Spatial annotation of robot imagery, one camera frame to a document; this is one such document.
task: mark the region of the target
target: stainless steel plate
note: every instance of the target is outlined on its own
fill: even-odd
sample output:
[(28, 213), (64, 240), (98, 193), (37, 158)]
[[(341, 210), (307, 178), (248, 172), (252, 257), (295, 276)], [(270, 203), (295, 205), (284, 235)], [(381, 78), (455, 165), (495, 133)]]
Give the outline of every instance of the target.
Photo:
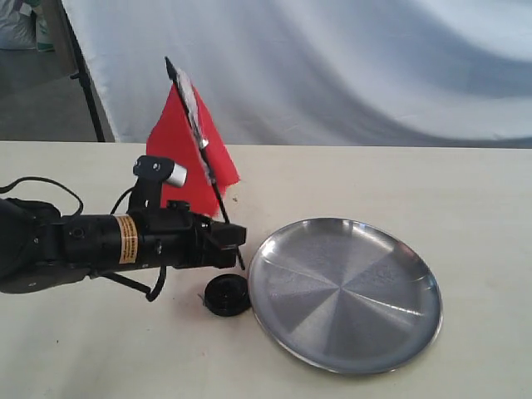
[(440, 291), (426, 264), (353, 220), (303, 220), (272, 234), (251, 262), (249, 295), (268, 334), (331, 372), (393, 370), (441, 326)]

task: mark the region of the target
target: black lid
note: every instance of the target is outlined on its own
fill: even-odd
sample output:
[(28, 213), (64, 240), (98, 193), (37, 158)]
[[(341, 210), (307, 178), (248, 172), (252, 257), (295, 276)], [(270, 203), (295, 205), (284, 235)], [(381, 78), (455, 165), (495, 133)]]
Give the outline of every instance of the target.
[(248, 281), (238, 274), (222, 274), (205, 287), (204, 304), (208, 310), (225, 318), (251, 308)]

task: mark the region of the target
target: white backdrop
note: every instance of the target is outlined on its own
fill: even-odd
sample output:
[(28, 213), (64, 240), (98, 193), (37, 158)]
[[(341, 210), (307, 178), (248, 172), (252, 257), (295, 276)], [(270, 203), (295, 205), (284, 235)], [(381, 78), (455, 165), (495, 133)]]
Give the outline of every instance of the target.
[(228, 143), (532, 146), (532, 2), (63, 2), (120, 141), (169, 56)]

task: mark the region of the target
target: white table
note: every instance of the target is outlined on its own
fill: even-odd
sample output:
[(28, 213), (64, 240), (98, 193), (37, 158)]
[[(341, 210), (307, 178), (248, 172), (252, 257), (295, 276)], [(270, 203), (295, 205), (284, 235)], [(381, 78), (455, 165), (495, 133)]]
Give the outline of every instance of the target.
[[(444, 301), (436, 343), (411, 364), (346, 378), (306, 366), (251, 312), (224, 319), (197, 294), (220, 271), (169, 271), (163, 293), (97, 279), (0, 295), (2, 398), (530, 397), (532, 151), (231, 146), (242, 181), (226, 196), (249, 228), (244, 257), (297, 219), (341, 216), (404, 240), (434, 272)], [(0, 185), (60, 180), (107, 213), (134, 181), (143, 145), (0, 143)], [(12, 196), (73, 199), (28, 183)], [(156, 270), (133, 272), (153, 283)]]

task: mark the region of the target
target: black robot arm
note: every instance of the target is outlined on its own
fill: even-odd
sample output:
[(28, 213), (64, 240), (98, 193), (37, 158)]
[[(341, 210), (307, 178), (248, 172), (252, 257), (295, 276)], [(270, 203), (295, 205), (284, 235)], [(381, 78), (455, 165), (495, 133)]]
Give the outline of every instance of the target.
[[(134, 173), (138, 180), (127, 191), (129, 207), (123, 215), (61, 216), (45, 202), (0, 199), (0, 292), (30, 293), (89, 276), (109, 278), (153, 300), (166, 266), (235, 265), (246, 240), (244, 227), (195, 214), (181, 201), (160, 207), (162, 185), (182, 186), (184, 168), (143, 155)], [(117, 274), (141, 268), (160, 268), (153, 290)]]

